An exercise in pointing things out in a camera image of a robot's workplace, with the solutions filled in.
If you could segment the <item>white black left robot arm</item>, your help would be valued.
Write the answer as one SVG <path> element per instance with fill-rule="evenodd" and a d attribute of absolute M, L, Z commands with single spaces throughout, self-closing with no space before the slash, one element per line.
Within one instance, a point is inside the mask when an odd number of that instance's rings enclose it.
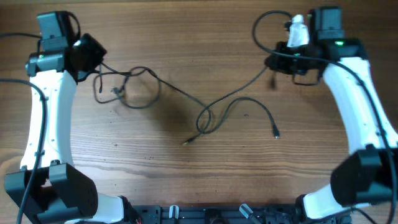
<path fill-rule="evenodd" d="M 74 166 L 72 104 L 78 83 L 102 62 L 105 49 L 82 34 L 76 16 L 53 11 L 37 16 L 37 51 L 25 65 L 32 90 L 27 147 L 18 172 L 5 176 L 4 188 L 18 205 L 17 222 L 122 223 L 128 219 L 124 197 L 97 191 Z"/>

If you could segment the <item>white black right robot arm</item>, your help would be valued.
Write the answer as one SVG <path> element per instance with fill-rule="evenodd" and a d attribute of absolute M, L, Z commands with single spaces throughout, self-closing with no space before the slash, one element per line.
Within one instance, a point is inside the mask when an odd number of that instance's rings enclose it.
<path fill-rule="evenodd" d="M 321 189 L 298 198 L 300 221 L 337 219 L 345 212 L 387 202 L 388 222 L 397 207 L 397 133 L 373 85 L 368 54 L 357 38 L 345 37 L 341 9 L 319 7 L 288 15 L 286 41 L 269 49 L 265 64 L 291 76 L 317 70 L 338 106 L 348 139 L 348 157 Z"/>

